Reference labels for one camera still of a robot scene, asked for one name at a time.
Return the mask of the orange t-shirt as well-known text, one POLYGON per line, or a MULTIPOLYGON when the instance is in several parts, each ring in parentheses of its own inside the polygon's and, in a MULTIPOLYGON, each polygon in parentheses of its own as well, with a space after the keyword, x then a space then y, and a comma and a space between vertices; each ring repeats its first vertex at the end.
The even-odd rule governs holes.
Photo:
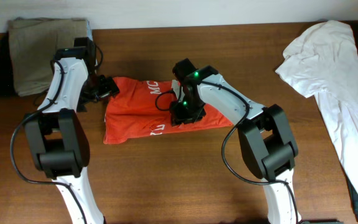
POLYGON ((206 116, 198 122, 172 126, 167 108, 176 100, 172 81, 140 81, 128 77, 115 77, 120 92, 109 99, 104 121, 105 144, 121 144, 128 139, 222 128, 232 123, 210 105, 204 107, 206 116))

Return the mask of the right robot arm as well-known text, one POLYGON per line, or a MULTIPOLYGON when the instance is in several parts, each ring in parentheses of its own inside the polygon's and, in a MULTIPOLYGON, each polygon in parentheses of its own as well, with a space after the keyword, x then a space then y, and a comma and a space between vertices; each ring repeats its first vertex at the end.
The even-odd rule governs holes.
POLYGON ((179 82, 177 100, 170 105, 174 126, 201 121, 206 105, 218 110, 233 125, 221 146, 238 133, 242 159, 256 180, 229 171, 238 179, 263 187, 270 223, 299 223, 301 215, 293 193, 293 173, 298 146, 284 110, 266 107, 230 86, 212 66, 196 68, 189 59, 175 64, 173 74, 179 82))

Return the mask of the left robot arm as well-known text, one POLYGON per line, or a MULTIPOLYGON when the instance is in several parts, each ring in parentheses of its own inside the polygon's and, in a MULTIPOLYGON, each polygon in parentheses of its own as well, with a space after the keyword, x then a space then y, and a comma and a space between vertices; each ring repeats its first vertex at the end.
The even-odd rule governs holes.
POLYGON ((72 48, 58 49, 50 62, 53 79, 47 96, 21 122, 35 168, 45 173, 45 185, 60 191, 73 223, 106 221, 90 186, 90 145, 77 117, 85 104, 119 93, 111 77, 96 74, 101 53, 88 37, 76 38, 72 48))

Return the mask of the folded light blue garment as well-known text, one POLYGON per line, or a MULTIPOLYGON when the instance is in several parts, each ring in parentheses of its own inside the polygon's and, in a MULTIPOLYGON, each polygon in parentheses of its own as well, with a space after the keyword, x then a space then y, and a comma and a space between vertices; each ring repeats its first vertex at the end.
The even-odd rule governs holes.
POLYGON ((86 21, 86 35, 90 40, 93 40, 92 28, 89 20, 86 21))

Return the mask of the folded olive green garment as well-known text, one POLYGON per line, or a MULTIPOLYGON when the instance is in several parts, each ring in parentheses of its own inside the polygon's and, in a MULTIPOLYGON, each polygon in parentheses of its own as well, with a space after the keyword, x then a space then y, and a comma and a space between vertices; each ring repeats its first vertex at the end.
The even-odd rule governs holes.
POLYGON ((50 60, 55 52, 87 37, 86 19, 21 19, 8 22, 14 89, 19 96, 41 93, 53 78, 50 60))

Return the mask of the folded black garment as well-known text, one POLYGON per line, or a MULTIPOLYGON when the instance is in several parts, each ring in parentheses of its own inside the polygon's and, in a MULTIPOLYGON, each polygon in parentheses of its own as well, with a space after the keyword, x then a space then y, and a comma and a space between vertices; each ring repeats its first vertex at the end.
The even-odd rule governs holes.
POLYGON ((9 51, 9 34, 0 40, 0 97, 17 96, 14 89, 13 67, 9 51))

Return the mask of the white shirt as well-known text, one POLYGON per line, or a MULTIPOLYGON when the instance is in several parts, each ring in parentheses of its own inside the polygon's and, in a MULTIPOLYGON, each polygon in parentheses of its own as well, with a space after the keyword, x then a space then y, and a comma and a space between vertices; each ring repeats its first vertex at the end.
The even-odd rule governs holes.
POLYGON ((280 78, 313 96, 348 179, 358 194, 358 53, 350 25, 315 24, 283 51, 280 78))

